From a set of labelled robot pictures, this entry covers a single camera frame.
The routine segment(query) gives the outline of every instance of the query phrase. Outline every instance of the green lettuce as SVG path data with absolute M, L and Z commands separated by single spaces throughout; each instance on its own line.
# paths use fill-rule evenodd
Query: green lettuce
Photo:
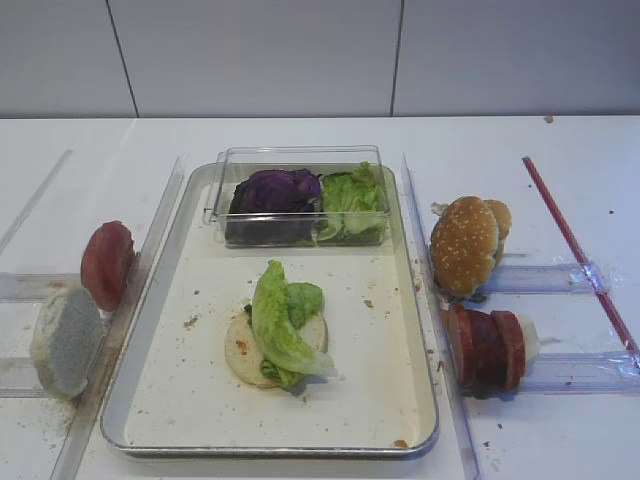
M 319 242 L 361 243 L 380 237 L 387 220 L 375 212 L 384 210 L 384 195 L 368 162 L 362 162 L 353 172 L 327 175 L 322 184 L 322 210 L 330 215 L 318 232 Z
M 295 387 L 304 378 L 303 373 L 290 372 L 266 359 L 260 362 L 260 373 L 285 388 Z
M 278 368 L 311 375 L 333 369 L 331 357 L 307 344 L 291 323 L 284 268 L 276 260 L 256 285 L 251 327 L 262 354 Z
M 290 283 L 286 292 L 289 321 L 300 330 L 322 308 L 322 289 L 313 283 Z

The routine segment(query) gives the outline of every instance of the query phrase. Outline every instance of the clear plastic container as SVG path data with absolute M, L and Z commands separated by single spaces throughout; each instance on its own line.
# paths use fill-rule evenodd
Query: clear plastic container
M 307 169 L 321 185 L 329 175 L 368 163 L 375 179 L 374 211 L 323 211 L 321 195 L 305 211 L 230 213 L 236 188 L 262 170 Z M 218 158 L 205 207 L 205 222 L 217 224 L 229 247 L 378 245 L 388 235 L 389 201 L 375 146 L 230 148 Z

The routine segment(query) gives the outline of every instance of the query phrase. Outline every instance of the food stain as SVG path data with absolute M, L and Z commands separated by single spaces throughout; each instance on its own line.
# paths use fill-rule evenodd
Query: food stain
M 198 321 L 200 317 L 198 317 L 198 315 L 192 315 L 191 318 L 189 320 L 187 320 L 186 322 L 183 323 L 184 328 L 187 331 L 190 331 L 196 324 L 196 322 Z
M 236 340 L 236 345 L 240 349 L 240 355 L 246 355 L 249 351 L 249 346 L 247 342 L 243 342 L 242 340 Z

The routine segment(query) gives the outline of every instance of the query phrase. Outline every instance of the sesame seed bun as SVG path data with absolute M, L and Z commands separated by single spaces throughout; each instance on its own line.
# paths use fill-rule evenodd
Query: sesame seed bun
M 510 228 L 509 209 L 497 200 L 469 196 L 449 205 L 431 233 L 438 285 L 455 297 L 473 294 L 500 262 Z

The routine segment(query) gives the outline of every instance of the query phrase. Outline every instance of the white bread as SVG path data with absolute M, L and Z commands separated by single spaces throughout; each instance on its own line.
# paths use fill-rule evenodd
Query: white bread
M 227 364 L 243 382 L 258 388 L 277 387 L 275 382 L 260 372 L 260 362 L 264 357 L 248 321 L 249 315 L 242 312 L 235 315 L 229 324 L 224 341 L 224 356 Z M 329 334 L 322 313 L 307 320 L 298 332 L 309 345 L 327 353 Z
M 29 353 L 45 391 L 72 400 L 87 385 L 106 327 L 81 286 L 58 290 L 42 304 Z

